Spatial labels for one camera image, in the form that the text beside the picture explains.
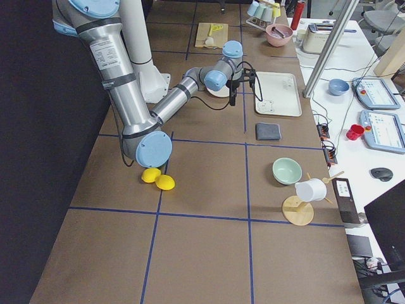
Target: white plate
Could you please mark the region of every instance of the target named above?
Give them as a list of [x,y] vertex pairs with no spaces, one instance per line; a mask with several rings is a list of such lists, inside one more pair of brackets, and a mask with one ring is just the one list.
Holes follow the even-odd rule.
[[213,91],[208,89],[208,92],[210,92],[212,95],[219,97],[219,98],[225,98],[225,97],[229,97],[229,88],[227,86],[223,86],[222,89],[220,89],[219,91]]

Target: white plastic tray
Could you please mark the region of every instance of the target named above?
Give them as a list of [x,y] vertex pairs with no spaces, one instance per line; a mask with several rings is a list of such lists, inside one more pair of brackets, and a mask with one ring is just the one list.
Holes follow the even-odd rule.
[[[265,115],[301,116],[301,103],[296,77],[289,73],[257,72],[263,101],[255,98],[256,111]],[[255,83],[256,95],[260,97],[259,83]]]

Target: touchscreen display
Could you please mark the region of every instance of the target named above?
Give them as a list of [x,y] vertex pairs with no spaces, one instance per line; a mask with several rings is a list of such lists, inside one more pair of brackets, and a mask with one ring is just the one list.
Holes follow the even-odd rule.
[[401,141],[399,129],[395,117],[370,112],[368,114],[374,135],[374,140],[377,144],[395,148],[404,148],[404,143]]
[[387,89],[379,79],[363,79],[361,81],[373,105],[394,105]]

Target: light green bowl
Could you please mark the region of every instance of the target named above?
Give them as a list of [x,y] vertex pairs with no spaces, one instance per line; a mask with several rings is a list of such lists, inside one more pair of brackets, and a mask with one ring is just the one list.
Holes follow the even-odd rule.
[[302,169],[295,160],[283,157],[273,163],[273,175],[278,182],[291,185],[301,179]]

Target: red bottle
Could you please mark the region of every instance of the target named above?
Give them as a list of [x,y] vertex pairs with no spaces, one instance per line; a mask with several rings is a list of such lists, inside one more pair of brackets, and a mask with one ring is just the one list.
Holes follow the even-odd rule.
[[294,12],[294,17],[292,17],[291,29],[296,30],[298,27],[298,22],[301,19],[302,12],[304,11],[305,1],[298,1],[296,9]]

